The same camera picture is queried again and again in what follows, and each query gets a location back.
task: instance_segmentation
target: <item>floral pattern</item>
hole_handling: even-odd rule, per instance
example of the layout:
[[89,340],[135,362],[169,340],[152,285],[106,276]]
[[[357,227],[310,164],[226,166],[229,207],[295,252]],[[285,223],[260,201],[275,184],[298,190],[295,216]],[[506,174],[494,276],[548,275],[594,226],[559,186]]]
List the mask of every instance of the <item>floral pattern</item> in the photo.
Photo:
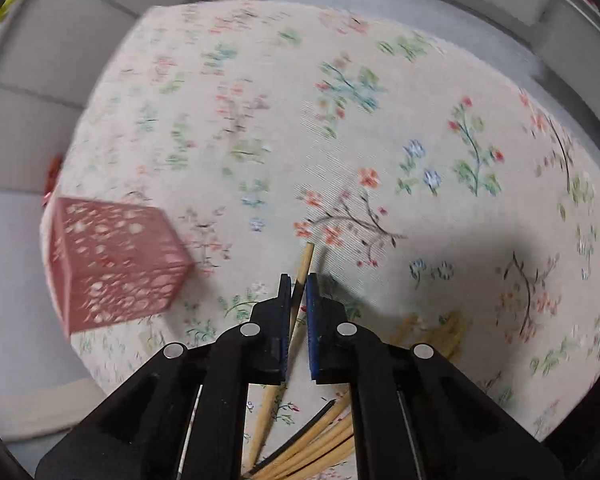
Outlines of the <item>floral pattern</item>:
[[[454,363],[542,439],[600,373],[600,168],[581,135],[395,23],[279,2],[155,7],[100,76],[57,194],[161,208],[196,266],[163,314],[72,346],[110,393],[163,343],[209,344],[246,320],[313,241],[321,291],[349,319],[389,341],[416,316],[404,346],[464,326]],[[313,384],[306,345],[294,352],[264,455],[343,390]],[[260,386],[248,402],[245,440]],[[354,460],[334,471],[355,478]]]

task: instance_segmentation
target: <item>round metal screw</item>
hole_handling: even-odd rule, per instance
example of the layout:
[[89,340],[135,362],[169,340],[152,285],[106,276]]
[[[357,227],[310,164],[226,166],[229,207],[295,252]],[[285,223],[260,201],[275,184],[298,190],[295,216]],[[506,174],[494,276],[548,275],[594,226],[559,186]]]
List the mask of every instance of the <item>round metal screw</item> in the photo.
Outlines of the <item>round metal screw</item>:
[[162,352],[167,359],[173,359],[180,357],[184,350],[182,349],[182,345],[178,343],[171,343],[165,346]]
[[354,335],[358,331],[358,327],[353,323],[340,323],[336,330],[340,335]]
[[240,327],[240,332],[247,337],[258,335],[260,333],[260,326],[256,323],[245,323]]
[[413,353],[420,359],[430,359],[433,357],[433,348],[429,345],[416,345],[413,348]]

